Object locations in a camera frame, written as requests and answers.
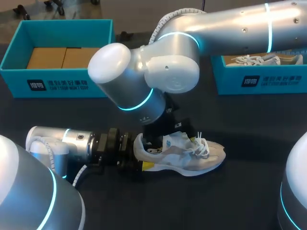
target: brown cardboard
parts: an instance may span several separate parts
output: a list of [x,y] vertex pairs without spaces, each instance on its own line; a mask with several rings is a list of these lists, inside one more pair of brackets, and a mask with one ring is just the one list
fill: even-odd
[[[250,54],[249,56],[253,57],[253,56],[260,56],[260,57],[263,57],[267,55],[267,53],[260,53],[260,54]],[[225,64],[228,65],[228,64],[231,64],[231,63],[235,63],[236,61],[235,60],[232,60],[236,57],[240,57],[240,56],[246,56],[246,55],[236,55],[236,56],[223,56],[224,57],[224,61],[225,61]],[[285,54],[278,54],[279,57],[282,57],[282,58],[293,58],[294,55],[285,55]]]
[[27,69],[60,69],[66,48],[34,48]]
[[99,48],[67,48],[63,69],[87,68]]

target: open box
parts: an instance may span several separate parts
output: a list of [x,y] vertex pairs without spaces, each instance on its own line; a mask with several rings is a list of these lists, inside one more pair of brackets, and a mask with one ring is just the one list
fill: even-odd
[[307,65],[226,66],[238,56],[211,56],[219,95],[307,92]]
[[112,20],[21,21],[0,74],[15,98],[106,97],[87,65],[114,41]]

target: white sneaker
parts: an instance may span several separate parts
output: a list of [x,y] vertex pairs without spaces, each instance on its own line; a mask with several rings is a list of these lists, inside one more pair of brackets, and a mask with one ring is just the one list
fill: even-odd
[[186,133],[176,132],[163,137],[162,152],[145,151],[140,133],[133,144],[136,159],[152,162],[146,171],[174,170],[183,176],[197,176],[218,167],[225,159],[224,147],[206,141],[201,134],[191,141]]
[[296,55],[294,57],[279,57],[276,54],[268,54],[263,57],[249,55],[236,57],[232,60],[235,60],[235,63],[228,64],[227,66],[272,66],[272,65],[302,65],[303,56]]

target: white shoelace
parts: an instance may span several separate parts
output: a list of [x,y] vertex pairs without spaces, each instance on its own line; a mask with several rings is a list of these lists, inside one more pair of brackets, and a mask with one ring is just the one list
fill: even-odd
[[201,138],[201,132],[197,132],[198,137],[195,138],[195,143],[198,146],[196,149],[187,150],[186,152],[191,153],[197,157],[208,158],[209,157],[209,146],[205,138]]
[[248,65],[263,65],[264,60],[260,56],[250,57],[249,55],[233,58],[239,64]]

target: shoe logo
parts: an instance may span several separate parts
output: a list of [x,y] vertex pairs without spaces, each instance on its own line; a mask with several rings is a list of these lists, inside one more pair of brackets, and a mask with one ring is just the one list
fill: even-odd
[[148,153],[152,153],[152,154],[158,154],[158,153],[161,153],[162,150],[159,150],[159,149],[148,149],[147,152]]

